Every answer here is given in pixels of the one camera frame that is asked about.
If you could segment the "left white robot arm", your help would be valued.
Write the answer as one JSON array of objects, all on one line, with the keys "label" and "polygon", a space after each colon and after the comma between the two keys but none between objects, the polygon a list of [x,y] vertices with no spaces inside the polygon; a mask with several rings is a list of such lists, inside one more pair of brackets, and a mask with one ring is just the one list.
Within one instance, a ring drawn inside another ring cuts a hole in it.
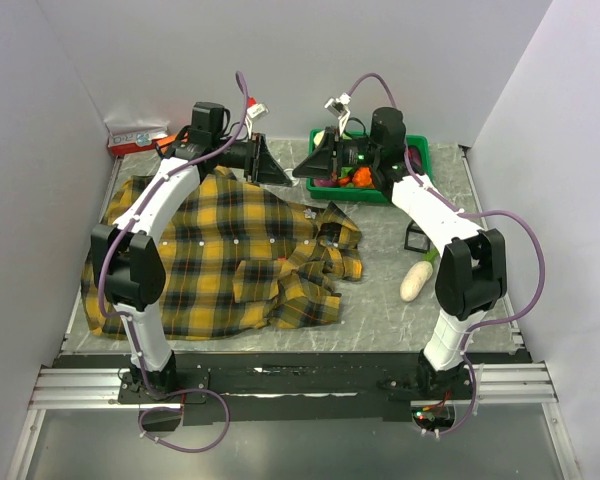
[{"label": "left white robot arm", "polygon": [[265,135],[253,130],[268,112],[265,104],[248,98],[242,120],[230,127],[223,105],[196,103],[190,124],[172,141],[155,146],[159,168],[138,199],[112,224],[92,230],[98,306],[112,307],[121,318],[131,345],[131,379],[154,401],[171,399],[178,388],[175,355],[158,304],[166,271],[157,243],[186,197],[218,165],[242,170],[250,183],[291,186]]}]

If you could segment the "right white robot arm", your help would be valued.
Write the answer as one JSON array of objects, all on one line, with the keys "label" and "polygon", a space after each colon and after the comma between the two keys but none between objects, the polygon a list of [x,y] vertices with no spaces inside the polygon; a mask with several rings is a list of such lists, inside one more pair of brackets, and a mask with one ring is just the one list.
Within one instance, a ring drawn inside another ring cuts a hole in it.
[{"label": "right white robot arm", "polygon": [[503,235],[485,230],[447,205],[426,174],[409,159],[401,111],[380,107],[367,134],[348,138],[345,122],[324,130],[320,142],[293,171],[296,178],[337,180],[344,168],[368,168],[372,184],[405,212],[439,254],[435,294],[440,313],[421,351],[414,381],[428,398],[439,398],[464,379],[462,357],[469,328],[481,321],[507,288]]}]

